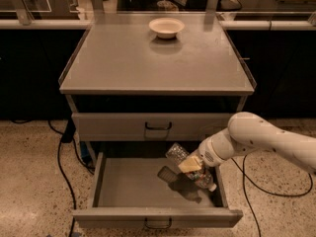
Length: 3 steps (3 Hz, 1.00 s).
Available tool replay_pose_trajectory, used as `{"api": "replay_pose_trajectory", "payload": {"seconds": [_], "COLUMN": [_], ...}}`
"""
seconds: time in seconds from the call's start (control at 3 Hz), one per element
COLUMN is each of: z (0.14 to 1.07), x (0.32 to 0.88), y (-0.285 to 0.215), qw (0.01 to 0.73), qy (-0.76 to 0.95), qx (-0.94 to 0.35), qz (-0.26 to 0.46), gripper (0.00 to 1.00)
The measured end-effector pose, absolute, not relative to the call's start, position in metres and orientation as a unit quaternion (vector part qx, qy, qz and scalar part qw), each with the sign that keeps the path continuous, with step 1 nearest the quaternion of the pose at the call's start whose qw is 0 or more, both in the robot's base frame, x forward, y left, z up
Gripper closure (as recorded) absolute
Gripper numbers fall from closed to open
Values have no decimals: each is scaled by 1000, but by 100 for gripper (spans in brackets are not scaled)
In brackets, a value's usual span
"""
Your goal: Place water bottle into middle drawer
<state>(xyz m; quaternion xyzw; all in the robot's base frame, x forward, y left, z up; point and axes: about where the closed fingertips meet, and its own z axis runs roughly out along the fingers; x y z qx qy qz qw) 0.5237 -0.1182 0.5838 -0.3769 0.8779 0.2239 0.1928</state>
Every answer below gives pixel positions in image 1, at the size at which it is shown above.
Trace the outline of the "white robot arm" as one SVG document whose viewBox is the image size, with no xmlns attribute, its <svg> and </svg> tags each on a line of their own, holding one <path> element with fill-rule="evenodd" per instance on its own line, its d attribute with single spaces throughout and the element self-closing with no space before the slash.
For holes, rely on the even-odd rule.
<svg viewBox="0 0 316 237">
<path fill-rule="evenodd" d="M 183 173 L 216 167 L 257 149 L 278 154 L 310 174 L 316 173 L 316 139 L 280 129 L 257 115 L 233 115 L 227 127 L 205 139 L 179 168 Z"/>
</svg>

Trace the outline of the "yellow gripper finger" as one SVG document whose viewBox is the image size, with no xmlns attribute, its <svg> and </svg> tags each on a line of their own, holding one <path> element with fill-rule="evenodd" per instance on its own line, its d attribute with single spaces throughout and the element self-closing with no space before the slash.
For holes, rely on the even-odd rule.
<svg viewBox="0 0 316 237">
<path fill-rule="evenodd" d="M 179 169 L 183 173 L 194 172 L 201 169 L 202 161 L 197 156 L 188 157 L 180 165 Z"/>
</svg>

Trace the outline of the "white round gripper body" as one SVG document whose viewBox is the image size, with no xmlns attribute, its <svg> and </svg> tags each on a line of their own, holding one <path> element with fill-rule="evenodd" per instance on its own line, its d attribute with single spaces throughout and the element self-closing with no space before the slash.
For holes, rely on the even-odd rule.
<svg viewBox="0 0 316 237">
<path fill-rule="evenodd" d="M 224 162 L 224 158 L 216 153 L 210 137 L 200 143 L 197 152 L 204 165 L 207 167 L 216 167 Z"/>
</svg>

